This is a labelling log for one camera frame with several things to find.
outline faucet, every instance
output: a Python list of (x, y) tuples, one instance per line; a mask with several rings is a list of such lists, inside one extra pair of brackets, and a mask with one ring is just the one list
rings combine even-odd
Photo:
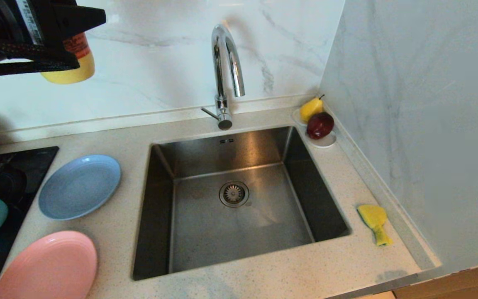
[(224, 25), (218, 24), (214, 27), (213, 34), (211, 35), (211, 51), (213, 53), (215, 81), (217, 83), (217, 94), (215, 96), (217, 115), (211, 113), (204, 107), (202, 107), (201, 110), (219, 121), (219, 129), (227, 130), (232, 127), (232, 114), (228, 108), (228, 97), (224, 92), (224, 80), (222, 79), (222, 60), (220, 52), (223, 48), (226, 49), (235, 96), (244, 96), (243, 73), (241, 72), (241, 63), (239, 62), (239, 55), (237, 54), (234, 39)]

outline marble wall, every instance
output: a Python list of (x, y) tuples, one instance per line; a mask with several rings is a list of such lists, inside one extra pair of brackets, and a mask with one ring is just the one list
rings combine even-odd
[(320, 91), (444, 263), (478, 265), (478, 1), (347, 0)]
[(68, 86), (40, 74), (0, 77), (0, 129), (212, 105), (211, 31), (226, 20), (246, 95), (315, 93), (344, 0), (78, 0), (103, 8), (87, 32), (96, 73)]

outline sink drain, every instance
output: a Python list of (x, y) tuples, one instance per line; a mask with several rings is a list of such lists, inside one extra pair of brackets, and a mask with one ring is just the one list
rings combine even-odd
[(248, 187), (240, 181), (230, 181), (220, 187), (220, 201), (231, 208), (242, 206), (250, 195)]

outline stainless steel sink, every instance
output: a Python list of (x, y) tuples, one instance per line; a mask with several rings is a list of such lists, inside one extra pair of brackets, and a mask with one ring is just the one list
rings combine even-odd
[(348, 234), (294, 127), (155, 144), (132, 277)]

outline red apple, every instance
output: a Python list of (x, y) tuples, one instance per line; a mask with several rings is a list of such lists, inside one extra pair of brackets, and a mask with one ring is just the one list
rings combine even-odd
[(317, 113), (307, 122), (307, 135), (318, 140), (329, 134), (335, 125), (335, 121), (327, 112)]

